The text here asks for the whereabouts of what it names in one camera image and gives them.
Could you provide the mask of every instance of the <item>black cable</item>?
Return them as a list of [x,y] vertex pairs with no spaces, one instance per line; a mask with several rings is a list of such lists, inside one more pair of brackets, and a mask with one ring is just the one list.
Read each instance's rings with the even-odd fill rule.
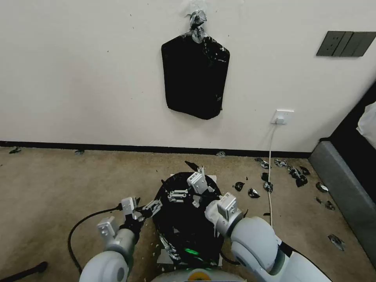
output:
[[98,211],[96,213],[92,213],[91,215],[88,215],[87,217],[84,217],[83,219],[81,219],[79,222],[77,222],[74,227],[72,228],[72,230],[69,232],[69,235],[68,235],[68,251],[69,251],[69,255],[71,257],[71,259],[73,260],[74,262],[74,265],[77,267],[78,269],[78,272],[81,274],[82,272],[82,267],[80,266],[80,263],[78,262],[78,260],[76,259],[74,253],[73,253],[73,250],[72,250],[72,245],[71,245],[71,239],[72,239],[72,235],[73,235],[73,232],[76,230],[76,228],[81,224],[83,223],[85,220],[95,216],[95,215],[99,215],[101,213],[106,213],[106,212],[112,212],[112,211],[115,211],[115,210],[122,210],[123,207],[121,206],[121,203],[118,204],[117,207],[115,208],[111,208],[111,209],[108,209],[108,210],[103,210],[103,211]]
[[222,250],[220,250],[219,253],[221,254],[222,258],[223,258],[225,261],[227,261],[228,263],[231,263],[231,264],[233,264],[233,265],[240,265],[240,262],[236,262],[236,261],[234,261],[234,260],[230,260],[228,257],[226,257],[226,256],[224,255],[224,253],[222,252]]

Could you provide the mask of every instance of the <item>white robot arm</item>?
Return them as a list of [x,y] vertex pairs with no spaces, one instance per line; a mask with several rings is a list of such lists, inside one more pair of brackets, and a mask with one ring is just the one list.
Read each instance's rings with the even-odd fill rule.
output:
[[283,243],[262,218],[243,218],[232,194],[210,203],[205,216],[222,236],[231,238],[234,257],[259,282],[330,281],[306,257]]

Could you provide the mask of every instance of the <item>torn plastic piece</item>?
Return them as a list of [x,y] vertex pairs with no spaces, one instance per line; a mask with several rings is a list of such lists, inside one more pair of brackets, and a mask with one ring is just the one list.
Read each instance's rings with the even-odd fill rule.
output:
[[315,200],[316,200],[319,204],[322,204],[322,200],[320,200],[318,197],[315,197]]
[[216,155],[218,157],[226,157],[226,153],[224,151],[219,151],[218,153],[216,153]]
[[274,163],[276,166],[279,167],[287,166],[287,161],[281,161],[279,159],[274,159]]
[[82,155],[83,153],[85,153],[85,150],[76,150],[76,151],[74,151],[75,155]]
[[265,182],[264,183],[264,188],[269,193],[273,192],[273,183],[272,182]]
[[269,174],[267,172],[263,172],[261,174],[261,179],[264,180],[265,182],[269,181]]
[[292,178],[295,179],[296,186],[301,187],[301,186],[308,183],[307,178],[296,168],[291,167],[291,166],[287,166],[287,170],[290,173],[290,175],[292,176]]
[[10,153],[10,154],[17,154],[17,153],[19,153],[19,152],[21,152],[21,151],[22,151],[22,150],[21,150],[20,147],[16,147],[15,149],[11,150],[9,153]]
[[309,172],[308,168],[305,168],[304,166],[301,166],[300,169],[302,170],[302,173],[304,175],[310,175],[311,173]]
[[329,210],[335,210],[335,209],[336,209],[336,207],[333,205],[333,203],[332,203],[331,201],[327,201],[327,202],[325,203],[325,207],[326,207],[327,209],[329,209]]
[[194,171],[198,171],[199,170],[199,166],[195,163],[190,163],[189,161],[184,161],[191,169],[193,169]]
[[240,191],[243,189],[243,186],[244,186],[244,183],[243,183],[243,182],[236,182],[235,185],[233,185],[233,187],[234,187],[238,192],[240,192]]
[[248,196],[250,196],[253,199],[260,198],[260,195],[257,193],[257,191],[253,188],[248,190]]
[[261,165],[264,169],[268,169],[268,168],[269,168],[269,163],[266,162],[266,161],[262,161],[262,162],[260,163],[260,165]]
[[322,183],[320,182],[317,182],[316,183],[316,188],[320,191],[320,192],[323,192],[323,193],[327,193],[329,192],[329,189]]
[[334,234],[331,234],[328,236],[329,240],[338,248],[340,249],[341,251],[344,251],[345,250],[345,242],[342,241],[341,239],[339,239],[336,235]]

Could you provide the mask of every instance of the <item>white wall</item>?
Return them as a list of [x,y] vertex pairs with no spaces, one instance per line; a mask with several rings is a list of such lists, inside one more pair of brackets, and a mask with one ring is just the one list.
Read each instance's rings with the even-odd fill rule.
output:
[[221,114],[167,108],[161,45],[186,32],[180,0],[0,1],[0,140],[310,152],[376,77],[315,56],[328,30],[376,31],[374,0],[212,0],[206,31],[231,53]]

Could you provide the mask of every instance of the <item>black object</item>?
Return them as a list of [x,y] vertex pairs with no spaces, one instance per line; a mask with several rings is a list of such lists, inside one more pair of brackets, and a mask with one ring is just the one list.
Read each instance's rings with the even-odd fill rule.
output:
[[265,182],[269,181],[269,174],[267,172],[263,172],[261,175],[261,179],[264,180]]
[[325,203],[325,207],[326,207],[327,209],[329,209],[329,210],[335,210],[335,209],[336,209],[336,207],[333,205],[333,203],[332,203],[331,201],[327,201],[327,202]]
[[301,166],[300,169],[301,169],[301,171],[302,171],[302,173],[303,173],[304,175],[310,175],[310,174],[311,174],[311,173],[309,172],[308,168],[305,168],[304,166]]
[[341,251],[345,250],[345,243],[341,239],[339,239],[336,235],[331,234],[328,236],[329,240]]
[[295,179],[296,186],[301,187],[301,186],[306,185],[308,183],[308,180],[305,177],[305,175],[303,175],[296,168],[288,166],[287,170],[290,173],[290,175],[292,176],[292,178]]
[[240,192],[240,191],[243,189],[243,186],[244,186],[244,183],[243,183],[243,182],[236,182],[235,185],[233,185],[233,187],[234,187],[238,192]]
[[212,37],[202,43],[192,33],[162,45],[164,90],[167,106],[201,119],[211,119],[222,110],[230,52]]
[[327,192],[329,192],[328,188],[327,188],[324,184],[322,184],[322,183],[320,183],[320,182],[317,182],[317,183],[316,183],[316,188],[317,188],[320,192],[323,192],[323,193],[327,193]]
[[248,190],[248,196],[250,196],[253,199],[260,198],[260,195],[257,193],[257,191],[252,188]]
[[318,197],[315,197],[315,200],[316,200],[319,204],[322,204],[322,200],[320,200]]
[[15,149],[11,150],[9,153],[10,154],[16,154],[16,153],[19,153],[21,152],[21,149],[19,147],[16,147]]
[[81,219],[79,222],[77,222],[73,228],[71,229],[71,231],[69,232],[69,235],[68,235],[68,252],[69,252],[69,255],[70,255],[70,258],[73,260],[74,262],[74,265],[77,267],[78,269],[78,272],[81,273],[82,272],[82,267],[80,266],[80,263],[78,262],[77,258],[75,257],[74,253],[73,253],[73,250],[72,250],[72,244],[71,244],[71,240],[72,240],[72,235],[73,235],[73,232],[76,230],[76,228],[81,224],[83,223],[85,220],[95,216],[95,215],[99,215],[101,213],[106,213],[106,212],[112,212],[114,210],[123,210],[123,207],[121,206],[121,203],[118,204],[117,207],[115,208],[111,208],[111,209],[108,209],[108,210],[103,210],[103,211],[98,211],[96,213],[92,213],[91,215],[88,215],[86,217],[84,217],[83,219]]
[[34,266],[33,268],[30,268],[30,269],[21,271],[19,273],[13,274],[9,277],[0,279],[0,282],[13,282],[13,281],[20,280],[26,276],[32,275],[34,273],[42,273],[47,269],[47,266],[48,266],[48,262],[46,261],[41,262],[40,264]]
[[[191,172],[179,172],[168,178],[159,189],[155,199],[162,202],[161,210],[153,216],[153,222],[166,251],[174,263],[185,262],[189,267],[218,264],[224,238],[215,236],[213,224],[205,217],[205,209],[221,192],[216,183],[207,175],[208,186],[201,197],[200,206],[192,202],[193,189],[187,183]],[[172,190],[188,190],[184,202],[170,202],[167,195]]]
[[190,163],[189,161],[184,161],[191,169],[193,169],[195,172],[199,169],[199,166],[195,163]]

